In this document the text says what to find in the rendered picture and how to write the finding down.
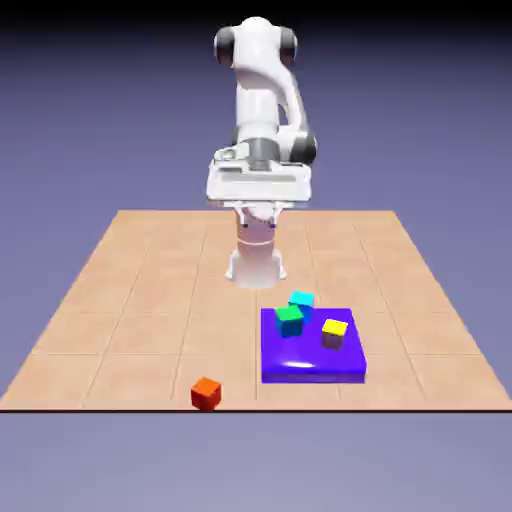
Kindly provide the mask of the large blue box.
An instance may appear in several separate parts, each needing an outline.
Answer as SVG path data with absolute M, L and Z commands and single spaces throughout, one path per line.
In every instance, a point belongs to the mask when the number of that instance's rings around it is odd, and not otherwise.
M 328 319 L 345 322 L 339 348 L 322 344 Z M 352 310 L 316 308 L 302 334 L 283 337 L 271 308 L 260 312 L 261 381 L 264 383 L 362 383 L 367 361 Z

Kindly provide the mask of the small green cube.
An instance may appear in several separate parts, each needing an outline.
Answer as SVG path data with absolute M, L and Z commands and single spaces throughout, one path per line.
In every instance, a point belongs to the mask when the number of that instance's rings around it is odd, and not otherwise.
M 278 334 L 283 338 L 297 337 L 302 334 L 304 315 L 297 305 L 276 308 L 275 321 Z

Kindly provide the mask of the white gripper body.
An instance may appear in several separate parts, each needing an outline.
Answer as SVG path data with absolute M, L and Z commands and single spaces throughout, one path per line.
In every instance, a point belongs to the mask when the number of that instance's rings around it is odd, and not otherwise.
M 311 168 L 270 161 L 269 170 L 251 170 L 247 160 L 212 161 L 206 196 L 217 202 L 304 203 L 312 196 Z

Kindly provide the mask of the small cyan cube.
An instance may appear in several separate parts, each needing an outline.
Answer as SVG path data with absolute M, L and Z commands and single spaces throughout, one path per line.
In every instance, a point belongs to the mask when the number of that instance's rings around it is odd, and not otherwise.
M 304 317 L 304 322 L 307 323 L 313 316 L 315 296 L 310 292 L 294 290 L 288 299 L 288 305 L 296 306 L 301 311 Z

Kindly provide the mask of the small orange cube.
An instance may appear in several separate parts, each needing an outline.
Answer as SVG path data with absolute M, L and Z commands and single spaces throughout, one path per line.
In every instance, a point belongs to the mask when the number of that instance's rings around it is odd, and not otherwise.
M 207 377 L 200 378 L 190 392 L 191 404 L 200 411 L 213 411 L 221 402 L 222 385 Z

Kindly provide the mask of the small yellow cube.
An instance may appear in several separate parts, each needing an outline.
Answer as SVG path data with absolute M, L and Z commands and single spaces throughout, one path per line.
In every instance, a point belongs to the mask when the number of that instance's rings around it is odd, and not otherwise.
M 347 329 L 347 322 L 327 318 L 322 327 L 322 345 L 328 349 L 339 350 L 343 344 Z

